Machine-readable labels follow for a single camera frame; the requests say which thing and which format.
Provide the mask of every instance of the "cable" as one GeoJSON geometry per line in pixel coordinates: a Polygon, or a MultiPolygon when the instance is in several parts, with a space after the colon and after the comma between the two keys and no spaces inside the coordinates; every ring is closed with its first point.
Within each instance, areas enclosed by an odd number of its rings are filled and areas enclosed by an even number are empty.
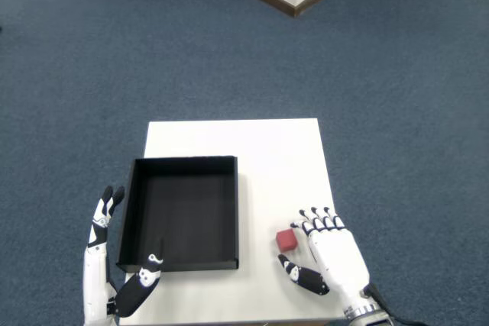
{"type": "Polygon", "coordinates": [[[382,298],[382,295],[379,293],[377,287],[375,284],[369,283],[365,288],[364,288],[364,294],[366,296],[372,297],[378,304],[379,306],[385,310],[389,314],[390,317],[392,317],[394,320],[401,324],[405,324],[407,326],[428,326],[428,324],[425,324],[424,322],[421,321],[412,321],[412,320],[406,320],[405,318],[401,318],[396,316],[387,306],[387,303],[385,300],[382,298]]]}

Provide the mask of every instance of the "blue carpet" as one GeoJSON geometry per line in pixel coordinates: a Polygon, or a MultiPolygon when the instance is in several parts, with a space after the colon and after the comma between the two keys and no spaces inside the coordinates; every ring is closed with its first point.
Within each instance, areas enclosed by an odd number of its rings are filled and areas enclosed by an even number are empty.
{"type": "Polygon", "coordinates": [[[489,0],[0,0],[0,324],[82,324],[94,205],[149,121],[308,117],[392,308],[489,324],[488,22],[489,0]]]}

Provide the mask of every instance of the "black box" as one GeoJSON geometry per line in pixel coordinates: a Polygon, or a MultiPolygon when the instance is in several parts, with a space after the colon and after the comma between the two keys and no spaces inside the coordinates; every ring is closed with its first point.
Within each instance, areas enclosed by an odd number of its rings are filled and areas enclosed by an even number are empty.
{"type": "Polygon", "coordinates": [[[238,159],[135,160],[118,266],[137,272],[163,238],[164,271],[238,268],[238,159]]]}

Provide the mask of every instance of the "white table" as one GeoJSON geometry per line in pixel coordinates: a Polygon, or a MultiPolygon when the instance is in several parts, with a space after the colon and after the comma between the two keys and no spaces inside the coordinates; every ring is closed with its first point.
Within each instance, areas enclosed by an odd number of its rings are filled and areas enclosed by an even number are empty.
{"type": "MultiPolygon", "coordinates": [[[[121,325],[298,321],[343,317],[335,296],[293,284],[277,259],[277,231],[298,210],[332,207],[316,119],[151,122],[144,157],[238,157],[239,269],[163,273],[121,325]]],[[[305,236],[287,253],[315,268],[305,236]]]]}

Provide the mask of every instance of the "red block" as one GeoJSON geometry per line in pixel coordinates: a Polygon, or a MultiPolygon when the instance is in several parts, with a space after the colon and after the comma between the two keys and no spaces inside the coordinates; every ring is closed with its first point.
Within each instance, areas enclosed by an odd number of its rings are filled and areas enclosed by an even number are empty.
{"type": "Polygon", "coordinates": [[[277,232],[275,237],[280,252],[291,251],[297,247],[297,238],[293,229],[277,232]]]}

